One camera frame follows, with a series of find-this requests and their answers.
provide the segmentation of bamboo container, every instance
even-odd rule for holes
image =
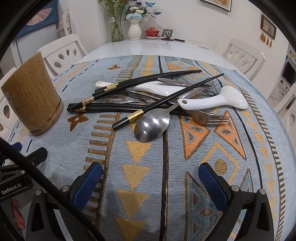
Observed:
[[[17,117],[33,136],[47,132],[62,113],[64,104],[40,52],[21,65],[1,89]]]

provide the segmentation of black screen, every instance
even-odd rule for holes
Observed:
[[[283,77],[292,85],[295,82],[294,76],[295,76],[295,70],[293,66],[290,64],[290,62],[288,61],[286,68],[283,72]]]

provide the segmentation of metal bolt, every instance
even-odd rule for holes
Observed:
[[[262,194],[262,195],[265,195],[266,191],[264,189],[260,189],[259,192]]]
[[[65,186],[62,187],[62,191],[63,191],[63,192],[66,192],[66,191],[68,191],[69,189],[70,189],[70,187],[69,187],[68,185],[65,185]]]
[[[41,193],[42,193],[42,190],[41,190],[41,189],[38,189],[38,190],[35,192],[35,195],[36,195],[36,196],[39,196]]]
[[[231,186],[231,189],[235,192],[238,192],[239,191],[239,187],[238,186]]]

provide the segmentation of vase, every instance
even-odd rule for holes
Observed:
[[[111,41],[118,42],[123,40],[123,34],[121,30],[121,16],[122,8],[115,7],[108,9],[108,14],[111,23]]]
[[[131,23],[130,29],[128,30],[128,36],[130,40],[138,40],[141,38],[142,30],[139,26],[139,21],[137,19],[131,19],[129,22]]]

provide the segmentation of tablecloth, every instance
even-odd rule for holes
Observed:
[[[223,126],[200,126],[190,117],[171,116],[164,134],[147,143],[136,140],[135,123],[113,131],[112,124],[128,113],[66,111],[69,103],[91,96],[98,81],[115,83],[188,69],[202,72],[175,78],[196,83],[225,73],[219,78],[222,85],[239,90],[248,108],[208,109],[230,116]],[[92,162],[102,165],[102,179],[83,212],[106,240],[204,240],[222,213],[199,180],[203,162],[243,191],[265,189],[275,240],[284,240],[291,231],[296,217],[296,157],[291,142],[267,100],[236,71],[169,56],[120,56],[72,65],[52,81],[65,104],[57,122],[34,137],[17,121],[9,141],[21,142],[24,155],[45,147],[48,157],[38,168],[57,188],[71,184]],[[213,90],[219,92],[219,82],[213,83]],[[130,98],[111,95],[101,101]],[[25,218],[37,188],[38,184],[17,197]],[[234,240],[244,214],[242,210],[229,240]]]

